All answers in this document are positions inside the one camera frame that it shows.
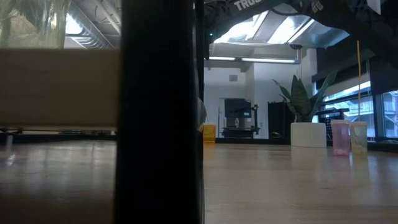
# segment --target white planter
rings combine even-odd
[[[292,123],[291,136],[295,147],[326,147],[324,123]]]

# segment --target plant leaf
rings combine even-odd
[[[282,91],[282,94],[283,94],[286,98],[288,98],[290,101],[292,101],[292,97],[290,96],[289,91],[287,91],[287,89],[286,89],[285,87],[281,86],[281,85],[279,84],[279,82],[277,82],[276,80],[273,80],[273,81],[275,82],[275,84],[276,84],[277,86],[279,86],[280,90]]]
[[[279,94],[279,96],[281,96],[284,99],[284,102],[287,102],[286,97],[282,96],[281,94]]]
[[[298,80],[295,75],[293,76],[292,82],[291,102],[296,111],[300,113],[302,117],[308,116],[312,112],[310,99],[308,99],[307,91],[305,90],[303,82]]]
[[[294,105],[292,103],[287,102],[287,107],[289,108],[289,110],[297,117],[297,119],[299,121],[303,120],[303,116],[297,112],[297,110],[294,108]]]
[[[311,97],[310,101],[311,101],[311,105],[313,108],[312,112],[310,114],[311,119],[314,116],[314,114],[318,111],[318,109],[322,103],[322,100],[323,100],[323,95],[325,94],[327,88],[335,82],[337,73],[338,73],[338,71],[334,71],[334,72],[330,73],[326,77],[326,79],[323,82],[323,85],[319,89],[318,93],[315,96]]]

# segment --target potted plant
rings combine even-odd
[[[289,110],[296,116],[296,123],[291,125],[292,146],[297,147],[326,147],[326,126],[324,123],[312,123],[312,118],[318,111],[326,89],[335,81],[337,71],[329,74],[318,93],[311,98],[308,97],[301,79],[293,76],[291,94],[277,81],[284,101]]]

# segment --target fluorescent light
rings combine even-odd
[[[310,22],[308,22],[303,28],[301,28],[292,38],[290,38],[287,42],[292,43],[295,41],[298,37],[300,37],[304,31],[306,31],[310,26],[315,22],[315,20],[311,19]]]
[[[234,61],[234,57],[209,57],[210,60],[226,60],[226,61]]]
[[[296,60],[274,59],[274,58],[242,58],[242,62],[260,62],[260,63],[297,63]]]

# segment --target plastic cup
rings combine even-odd
[[[368,124],[366,122],[352,122],[349,130],[353,154],[368,153]]]
[[[331,132],[333,135],[333,154],[335,156],[349,156],[349,121],[333,120]]]

